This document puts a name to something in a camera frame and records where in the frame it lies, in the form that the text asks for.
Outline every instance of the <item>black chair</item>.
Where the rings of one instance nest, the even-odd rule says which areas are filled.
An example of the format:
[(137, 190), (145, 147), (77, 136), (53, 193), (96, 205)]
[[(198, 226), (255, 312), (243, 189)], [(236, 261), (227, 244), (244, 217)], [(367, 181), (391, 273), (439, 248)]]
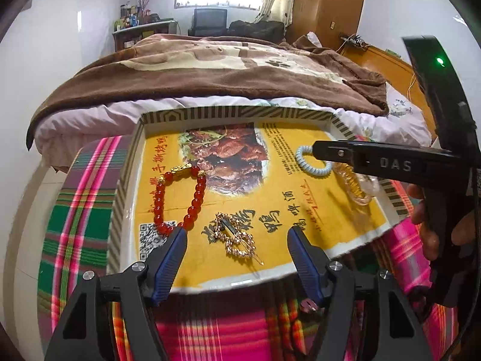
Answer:
[(196, 8), (189, 36), (223, 36), (227, 34), (227, 9)]

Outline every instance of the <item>plaid cloth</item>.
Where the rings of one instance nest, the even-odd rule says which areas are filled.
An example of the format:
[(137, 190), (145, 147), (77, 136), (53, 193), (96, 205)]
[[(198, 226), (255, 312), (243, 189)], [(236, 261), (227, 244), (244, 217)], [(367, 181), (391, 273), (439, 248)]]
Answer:
[[(105, 274), (112, 199), (129, 137), (105, 138), (80, 151), (59, 194), (45, 237), (38, 281), (38, 320), (44, 348), (80, 274)], [(413, 206), (403, 185), (393, 182), (407, 209)], [(375, 273), (384, 267), (409, 291), (429, 284), (418, 229), (407, 218), (382, 237), (342, 257), (351, 269)], [(296, 275), (233, 291), (170, 295), (154, 310), (155, 322), (171, 360), (285, 359), (307, 353), (319, 322), (297, 312), (304, 291)], [(114, 303), (115, 336), (121, 361), (133, 361), (120, 305)], [(346, 361), (354, 361), (362, 309), (353, 311)], [(434, 359), (456, 334), (454, 310), (436, 306), (424, 325)]]

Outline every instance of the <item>wooden wardrobe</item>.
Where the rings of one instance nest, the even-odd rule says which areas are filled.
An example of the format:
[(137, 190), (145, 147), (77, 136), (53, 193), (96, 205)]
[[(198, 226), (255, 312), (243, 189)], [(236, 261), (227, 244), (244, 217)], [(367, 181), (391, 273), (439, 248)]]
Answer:
[(364, 0), (294, 0), (293, 22), (287, 28), (289, 43), (315, 32), (324, 47), (337, 50), (340, 34), (357, 32)]

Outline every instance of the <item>spiral hair tie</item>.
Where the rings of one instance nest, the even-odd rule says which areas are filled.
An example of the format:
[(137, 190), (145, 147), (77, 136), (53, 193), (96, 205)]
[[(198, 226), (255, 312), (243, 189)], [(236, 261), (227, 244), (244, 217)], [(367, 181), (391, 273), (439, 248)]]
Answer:
[(304, 159), (305, 154), (312, 154), (312, 146), (311, 145), (302, 145), (296, 152), (296, 161), (299, 164), (300, 168), (307, 172), (308, 174), (312, 174), (316, 177), (326, 177), (332, 171), (332, 162), (324, 161), (326, 166), (324, 168), (316, 168), (312, 167), (311, 165), (307, 164), (307, 161)]

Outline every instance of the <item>finger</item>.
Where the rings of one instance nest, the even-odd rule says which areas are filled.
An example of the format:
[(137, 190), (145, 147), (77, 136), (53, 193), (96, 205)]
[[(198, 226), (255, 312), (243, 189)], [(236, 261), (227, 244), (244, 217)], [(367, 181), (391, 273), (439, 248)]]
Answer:
[(409, 195), (410, 197), (416, 199), (424, 199), (424, 193), (422, 191), (422, 188), (420, 188), (418, 185), (410, 184), (409, 186), (407, 186), (406, 192), (407, 195)]
[(455, 245), (465, 245), (475, 239), (474, 213), (469, 212), (454, 227), (451, 240)]
[(414, 225), (418, 225), (427, 220), (426, 204), (421, 201), (414, 207), (413, 214), (411, 215), (411, 221)]
[(422, 252), (426, 259), (436, 260), (439, 255), (439, 237), (426, 224), (421, 225), (419, 236), (423, 243)]

